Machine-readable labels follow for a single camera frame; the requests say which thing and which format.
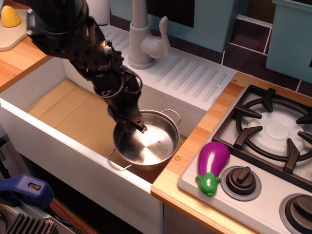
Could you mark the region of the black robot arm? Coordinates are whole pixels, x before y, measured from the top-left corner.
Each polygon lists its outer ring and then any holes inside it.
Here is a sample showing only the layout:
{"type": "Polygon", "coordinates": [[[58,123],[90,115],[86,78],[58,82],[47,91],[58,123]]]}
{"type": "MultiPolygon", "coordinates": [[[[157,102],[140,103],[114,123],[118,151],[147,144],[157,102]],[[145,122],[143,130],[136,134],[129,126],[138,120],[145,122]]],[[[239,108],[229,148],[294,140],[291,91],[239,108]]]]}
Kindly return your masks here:
{"type": "Polygon", "coordinates": [[[123,65],[84,0],[28,0],[27,34],[46,55],[68,60],[93,84],[109,115],[125,131],[147,130],[138,108],[142,81],[123,65]]]}

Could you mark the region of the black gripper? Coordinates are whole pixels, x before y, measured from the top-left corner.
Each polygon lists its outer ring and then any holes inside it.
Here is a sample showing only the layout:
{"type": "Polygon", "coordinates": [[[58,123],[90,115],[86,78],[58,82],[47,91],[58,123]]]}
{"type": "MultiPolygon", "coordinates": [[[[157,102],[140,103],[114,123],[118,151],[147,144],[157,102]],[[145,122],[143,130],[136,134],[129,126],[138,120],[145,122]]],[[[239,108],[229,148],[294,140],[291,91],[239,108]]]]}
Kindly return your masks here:
{"type": "Polygon", "coordinates": [[[147,130],[138,107],[140,95],[140,90],[134,93],[123,90],[112,98],[106,99],[109,115],[125,133],[132,133],[135,130],[144,133],[147,130]]]}

